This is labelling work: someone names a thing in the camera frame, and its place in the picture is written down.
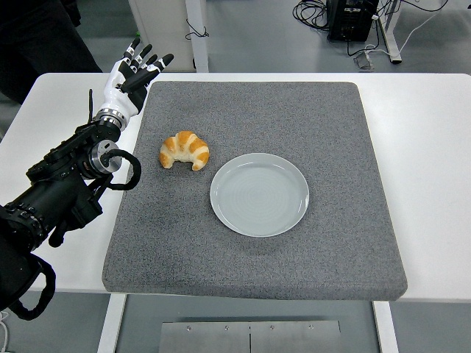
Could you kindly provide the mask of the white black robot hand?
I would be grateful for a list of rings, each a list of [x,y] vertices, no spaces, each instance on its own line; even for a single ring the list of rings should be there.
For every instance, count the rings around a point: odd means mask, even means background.
[[[150,82],[161,74],[173,61],[173,54],[158,57],[146,56],[152,45],[137,50],[140,38],[135,38],[115,62],[108,75],[104,88],[104,103],[99,112],[117,112],[125,119],[131,118],[142,110]]]

